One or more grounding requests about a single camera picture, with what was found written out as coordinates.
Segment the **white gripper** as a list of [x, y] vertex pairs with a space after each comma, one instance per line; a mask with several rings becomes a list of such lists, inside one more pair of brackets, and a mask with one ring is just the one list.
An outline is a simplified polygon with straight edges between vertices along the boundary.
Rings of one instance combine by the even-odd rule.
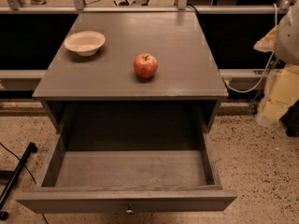
[[267, 77], [255, 117], [258, 124], [270, 126], [299, 100], [299, 1], [289, 7], [278, 28], [271, 29], [253, 48], [260, 52], [273, 52], [275, 48], [276, 57], [287, 63]]

